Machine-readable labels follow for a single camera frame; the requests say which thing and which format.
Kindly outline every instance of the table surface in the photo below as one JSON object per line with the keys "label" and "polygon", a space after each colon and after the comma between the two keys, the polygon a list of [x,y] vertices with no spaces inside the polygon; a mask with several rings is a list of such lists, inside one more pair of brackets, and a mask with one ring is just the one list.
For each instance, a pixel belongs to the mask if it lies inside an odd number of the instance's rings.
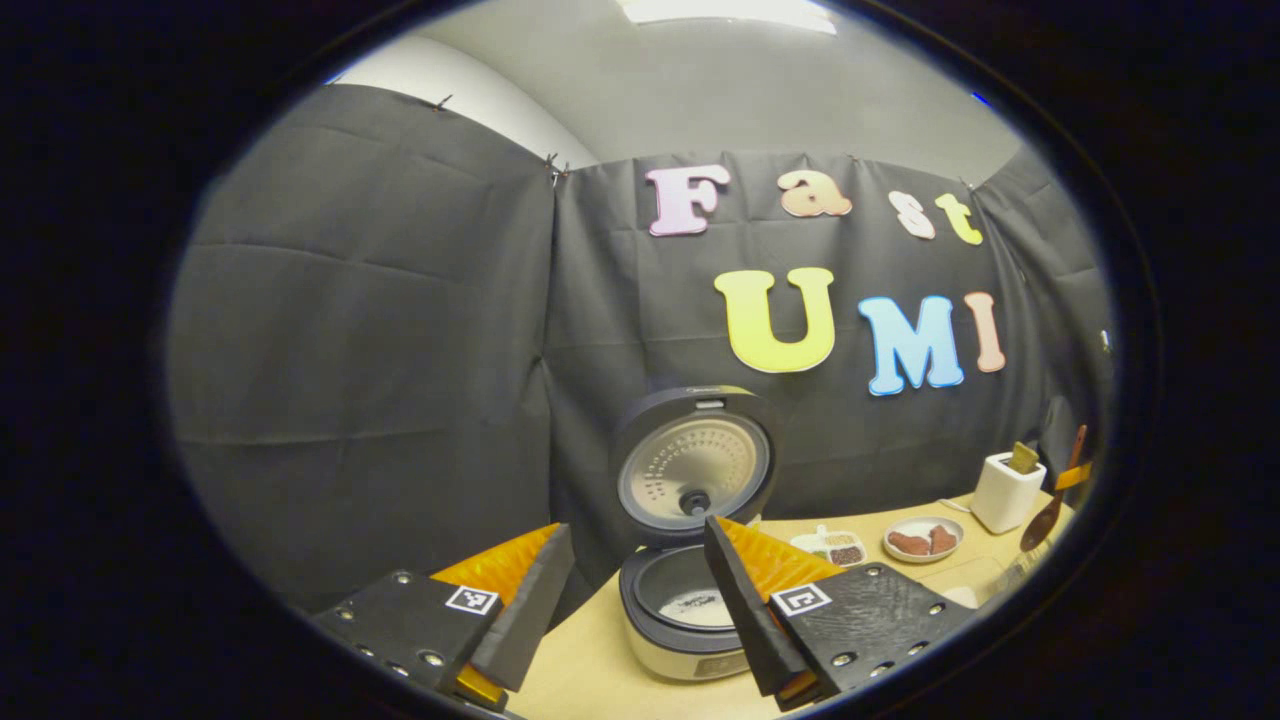
{"label": "table surface", "polygon": [[[951,498],[968,506],[970,495]],[[1041,493],[1028,515],[1048,503],[1052,496]],[[950,518],[964,527],[964,541],[950,556],[929,564],[901,562],[890,557],[882,538],[897,520],[914,516]],[[1071,509],[1062,506],[1051,541],[1066,527]],[[818,524],[827,532],[852,532],[867,548],[868,562],[884,562],[929,589],[954,596],[948,591],[970,588],[978,603],[998,589],[1005,569],[1019,555],[1018,543],[1024,525],[1000,536],[991,534],[972,514],[954,510],[941,502],[904,507],[867,515],[812,520],[764,520],[759,529],[788,541],[813,533]],[[951,597],[957,602],[964,602]],[[539,720],[667,720],[709,717],[700,710],[717,708],[716,716],[733,720],[778,717],[772,697],[760,697],[751,673],[740,673],[709,682],[678,682],[649,673],[631,653],[625,634],[626,616],[618,594],[618,575],[609,580],[573,615],[543,638],[534,656],[524,688],[511,693],[507,707],[515,714]]]}

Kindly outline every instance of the open lid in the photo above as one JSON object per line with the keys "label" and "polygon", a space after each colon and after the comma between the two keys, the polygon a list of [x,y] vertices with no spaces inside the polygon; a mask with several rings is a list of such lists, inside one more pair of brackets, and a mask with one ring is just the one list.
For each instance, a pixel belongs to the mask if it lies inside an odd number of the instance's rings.
{"label": "open lid", "polygon": [[776,438],[772,406],[740,387],[666,389],[618,425],[611,475],[646,546],[696,544],[709,515],[745,523],[764,507]]}

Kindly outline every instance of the white plate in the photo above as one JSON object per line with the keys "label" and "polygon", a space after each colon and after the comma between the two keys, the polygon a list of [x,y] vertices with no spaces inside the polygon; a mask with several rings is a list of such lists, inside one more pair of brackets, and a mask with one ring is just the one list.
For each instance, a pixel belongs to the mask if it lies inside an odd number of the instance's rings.
{"label": "white plate", "polygon": [[[888,534],[895,532],[902,533],[904,536],[915,536],[928,539],[929,530],[932,530],[934,525],[942,525],[943,528],[946,528],[948,533],[956,537],[955,547],[952,547],[946,552],[936,552],[933,555],[908,555],[901,550],[893,547],[888,542]],[[891,557],[901,560],[902,562],[933,562],[937,560],[942,560],[943,557],[955,552],[957,547],[960,547],[960,543],[964,542],[964,528],[960,525],[960,523],[956,523],[955,520],[947,518],[909,518],[906,520],[899,520],[897,523],[890,525],[888,529],[884,530],[883,539],[884,539],[884,552],[890,553]]]}

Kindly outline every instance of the wooden spoon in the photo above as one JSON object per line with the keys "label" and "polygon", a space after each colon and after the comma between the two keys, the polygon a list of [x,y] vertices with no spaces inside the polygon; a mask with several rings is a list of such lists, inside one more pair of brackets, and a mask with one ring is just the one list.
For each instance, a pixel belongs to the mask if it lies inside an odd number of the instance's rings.
{"label": "wooden spoon", "polygon": [[[1068,462],[1066,469],[1070,470],[1080,461],[1080,448],[1084,447],[1084,432],[1088,428],[1080,425],[1080,429],[1075,430],[1075,446],[1071,447],[1071,461]],[[1062,498],[1066,496],[1066,488],[1061,488],[1053,493],[1053,500],[1044,506],[1043,510],[1032,518],[1030,523],[1027,523],[1027,530],[1023,532],[1023,541],[1019,544],[1023,552],[1030,552],[1036,550],[1039,543],[1044,542],[1048,537],[1050,530],[1057,524],[1057,516],[1062,511]]]}

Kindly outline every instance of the blue letter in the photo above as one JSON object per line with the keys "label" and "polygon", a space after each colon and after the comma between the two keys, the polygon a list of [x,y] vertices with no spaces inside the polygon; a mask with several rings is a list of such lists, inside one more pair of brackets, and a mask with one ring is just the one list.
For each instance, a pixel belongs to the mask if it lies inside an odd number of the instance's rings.
{"label": "blue letter", "polygon": [[914,331],[897,304],[888,297],[868,297],[858,304],[858,311],[870,320],[872,340],[876,342],[872,395],[902,392],[895,355],[902,361],[914,388],[924,380],[924,366],[931,356],[931,386],[951,387],[964,380],[964,372],[956,360],[956,341],[951,334],[951,301],[946,297],[931,295],[920,302],[920,319]]}

